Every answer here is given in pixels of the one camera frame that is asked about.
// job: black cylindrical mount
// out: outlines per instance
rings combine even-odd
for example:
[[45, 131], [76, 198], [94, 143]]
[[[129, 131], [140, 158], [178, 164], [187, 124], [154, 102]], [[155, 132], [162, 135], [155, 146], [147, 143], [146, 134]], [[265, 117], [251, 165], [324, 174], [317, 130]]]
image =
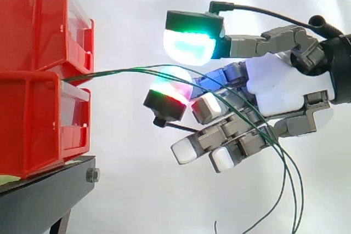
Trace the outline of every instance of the black cylindrical mount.
[[351, 35], [340, 36], [321, 42], [330, 61], [335, 98], [333, 104], [351, 102]]

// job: black cable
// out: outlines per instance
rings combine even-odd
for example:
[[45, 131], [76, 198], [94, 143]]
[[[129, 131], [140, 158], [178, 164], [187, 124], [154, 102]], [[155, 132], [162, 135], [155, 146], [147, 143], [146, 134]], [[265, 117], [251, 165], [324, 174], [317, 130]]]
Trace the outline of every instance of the black cable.
[[308, 28], [309, 30], [314, 30], [315, 29], [315, 27], [312, 26], [312, 25], [308, 25], [306, 23], [300, 22], [300, 21], [295, 20], [295, 19], [291, 19], [291, 18], [289, 18], [287, 16], [284, 16], [284, 15], [281, 15], [281, 14], [278, 14], [278, 13], [275, 13], [275, 12], [272, 12], [272, 11], [269, 11], [269, 10], [266, 10], [266, 9], [263, 9], [263, 8], [256, 8], [256, 7], [252, 7], [252, 6], [249, 6], [249, 5], [236, 5], [236, 4], [234, 4], [234, 10], [235, 9], [237, 9], [237, 10], [246, 10], [246, 11], [251, 11], [251, 12], [265, 14], [265, 15], [272, 16], [274, 18], [281, 19], [283, 21], [295, 24], [297, 26]]
[[191, 133], [197, 133], [199, 131], [199, 130], [192, 129], [190, 127], [186, 127], [186, 126], [182, 126], [182, 125], [178, 125], [175, 123], [166, 123], [166, 127], [172, 127], [175, 129], [179, 129], [179, 130], [183, 130], [183, 131], [187, 131], [187, 132], [191, 132]]

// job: wire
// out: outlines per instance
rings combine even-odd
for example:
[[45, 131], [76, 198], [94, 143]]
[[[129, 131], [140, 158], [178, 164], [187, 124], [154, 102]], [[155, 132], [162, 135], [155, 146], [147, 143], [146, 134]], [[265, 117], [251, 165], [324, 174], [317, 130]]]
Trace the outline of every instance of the wire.
[[291, 18], [289, 18], [287, 16], [284, 16], [284, 15], [281, 15], [281, 14], [278, 14], [276, 12], [272, 12], [272, 11], [269, 11], [269, 10], [266, 10], [266, 9], [263, 9], [263, 8], [252, 7], [252, 6], [249, 6], [249, 5], [234, 5], [234, 10], [246, 10], [246, 11], [261, 13], [261, 14], [264, 14], [264, 15], [272, 16], [274, 18], [281, 19], [283, 21], [295, 24], [297, 26], [308, 28], [309, 30], [312, 30], [312, 31], [315, 30], [315, 27], [312, 26], [312, 25], [308, 25], [306, 23], [300, 22], [300, 21], [295, 20], [295, 19], [291, 19]]
[[[166, 73], [161, 73], [161, 72], [157, 72], [157, 71], [152, 71], [152, 70], [145, 70], [145, 69], [149, 69], [149, 68], [152, 68], [152, 67], [161, 67], [161, 66], [174, 66], [174, 65], [170, 65], [170, 64], [163, 64], [163, 65], [152, 65], [152, 66], [147, 66], [147, 67], [136, 67], [136, 68], [131, 68], [131, 69], [120, 69], [120, 70], [114, 70], [114, 71], [105, 71], [105, 72], [97, 72], [97, 73], [90, 73], [90, 74], [87, 74], [87, 75], [81, 75], [81, 76], [77, 76], [77, 77], [72, 77], [72, 78], [68, 78], [68, 79], [65, 79], [65, 81], [75, 81], [75, 80], [78, 80], [78, 79], [89, 79], [89, 78], [93, 78], [93, 77], [100, 77], [100, 76], [106, 76], [106, 75], [111, 75], [111, 74], [116, 74], [116, 73], [120, 73], [120, 72], [142, 72], [142, 73], [147, 73], [147, 74], [151, 74], [151, 75], [155, 75], [155, 76], [162, 76], [164, 78], [167, 78], [167, 79], [172, 79], [172, 80], [175, 80], [175, 81], [178, 81], [178, 82], [183, 82], [183, 83], [187, 83], [189, 85], [192, 85], [194, 87], [198, 87], [198, 88], [201, 88], [207, 92], [210, 92], [212, 93], [214, 96], [217, 97], [217, 99], [221, 100], [222, 102], [224, 102], [233, 112], [235, 112], [240, 118], [242, 118], [245, 122], [247, 122], [248, 124], [250, 124], [253, 128], [257, 129], [257, 131], [260, 133], [260, 135], [265, 138], [267, 140], [268, 143], [271, 144], [271, 146], [274, 148], [274, 150], [279, 154], [280, 158], [282, 159], [283, 163], [284, 163], [284, 167], [285, 167], [285, 170], [284, 171], [287, 171], [288, 172], [288, 175], [289, 175], [289, 178], [290, 178], [290, 181], [291, 181], [291, 185], [292, 185], [292, 189], [293, 189], [293, 192], [295, 192], [295, 187], [293, 185], [293, 180], [292, 180], [292, 176], [291, 176], [291, 173], [290, 173], [290, 170], [285, 162], [285, 157], [284, 155], [286, 155], [289, 160], [292, 162], [295, 170], [298, 172], [298, 176], [299, 176], [299, 180], [300, 180], [300, 185], [301, 185], [301, 195], [303, 197], [303, 185], [302, 185], [302, 178], [301, 178], [301, 174], [295, 164], [295, 162], [293, 161], [293, 159], [290, 157], [290, 155], [287, 154], [287, 152], [280, 146], [277, 138], [275, 139], [272, 139], [271, 137], [267, 136], [265, 133], [263, 133], [261, 130], [259, 130], [255, 124], [253, 124], [250, 120], [247, 120], [237, 109], [233, 108], [227, 101], [225, 101], [223, 98], [221, 98], [220, 96], [218, 96], [217, 94], [207, 90], [207, 89], [204, 89], [203, 87], [200, 87], [198, 85], [195, 85], [193, 83], [190, 83], [190, 82], [186, 82], [180, 78], [177, 78], [177, 77], [174, 77], [172, 75], [168, 75]], [[200, 74], [200, 75], [203, 75], [199, 72], [196, 72], [196, 71], [193, 71], [191, 69], [188, 69], [186, 67], [182, 67], [188, 71], [192, 71], [192, 72], [195, 72], [197, 74]], [[266, 122], [266, 120], [264, 119], [264, 117], [258, 112], [258, 110], [252, 106], [249, 102], [247, 102], [244, 98], [242, 98], [239, 94], [237, 94], [236, 92], [232, 91], [231, 89], [229, 89], [228, 87], [224, 87], [226, 88], [229, 92], [235, 94], [236, 96], [240, 97], [242, 100], [245, 101], [246, 104], [249, 105], [249, 107], [253, 108], [253, 110], [255, 110], [257, 113], [258, 113], [258, 116], [267, 124], [268, 128], [270, 129], [270, 126], [268, 125], [268, 123]], [[281, 153], [278, 152], [278, 150], [275, 148], [275, 145], [277, 145], [277, 147], [280, 149]], [[277, 206], [278, 202], [280, 201], [280, 198], [281, 196], [279, 196], [276, 204], [273, 206], [273, 208], [268, 212], [266, 213], [266, 215], [264, 217], [262, 217], [259, 222], [261, 222], [264, 218], [266, 218], [274, 209], [275, 207]], [[296, 214], [296, 208], [297, 208], [297, 203], [296, 203], [296, 195], [294, 195], [294, 204], [295, 204], [295, 214]], [[295, 227], [295, 221], [296, 221], [296, 217], [294, 216], [294, 224], [293, 224], [293, 231], [292, 233], [296, 233], [298, 227], [299, 227], [299, 223], [301, 222], [301, 219], [302, 219], [302, 211], [303, 211], [303, 206], [301, 206], [301, 210], [300, 210], [300, 216], [299, 216], [299, 221], [298, 221], [298, 224], [297, 226]]]
[[171, 127], [171, 128], [175, 128], [175, 129], [191, 132], [191, 133], [197, 133], [199, 131], [199, 130], [192, 129], [190, 127], [186, 127], [186, 126], [182, 126], [182, 125], [178, 125], [178, 124], [175, 124], [175, 123], [166, 123], [166, 127]]
[[214, 228], [214, 234], [217, 234], [217, 221], [216, 220], [214, 221], [213, 228]]
[[284, 192], [284, 188], [285, 188], [285, 181], [286, 181], [286, 169], [284, 169], [283, 182], [282, 182], [282, 186], [281, 186], [281, 189], [280, 189], [280, 193], [279, 193], [278, 199], [274, 203], [273, 207], [263, 217], [261, 217], [258, 221], [256, 221], [255, 224], [253, 224], [251, 227], [249, 227], [247, 230], [245, 230], [242, 234], [249, 233], [251, 230], [253, 230], [266, 217], [268, 217], [273, 212], [273, 210], [278, 206], [278, 204], [279, 204], [279, 202], [281, 200], [281, 197], [283, 196], [283, 192]]

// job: white plastic cover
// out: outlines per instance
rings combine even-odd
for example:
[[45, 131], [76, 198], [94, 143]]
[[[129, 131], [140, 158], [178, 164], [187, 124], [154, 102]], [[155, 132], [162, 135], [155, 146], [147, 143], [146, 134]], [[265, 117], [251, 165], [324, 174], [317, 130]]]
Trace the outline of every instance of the white plastic cover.
[[179, 164], [187, 164], [197, 158], [197, 154], [188, 138], [183, 138], [171, 147]]
[[213, 150], [211, 155], [219, 172], [224, 172], [230, 168], [233, 168], [235, 165], [231, 159], [228, 149], [225, 147], [220, 147]]
[[329, 72], [306, 76], [273, 54], [249, 58], [246, 67], [247, 89], [256, 95], [263, 116], [299, 110], [304, 104], [303, 96], [309, 93], [326, 90], [328, 100], [335, 97]]

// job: bolt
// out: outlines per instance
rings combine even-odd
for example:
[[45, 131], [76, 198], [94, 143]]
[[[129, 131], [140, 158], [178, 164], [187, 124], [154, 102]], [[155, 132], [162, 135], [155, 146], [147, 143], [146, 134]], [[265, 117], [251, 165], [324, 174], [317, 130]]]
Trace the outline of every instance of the bolt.
[[87, 182], [96, 183], [100, 180], [100, 169], [99, 168], [89, 168], [87, 170]]

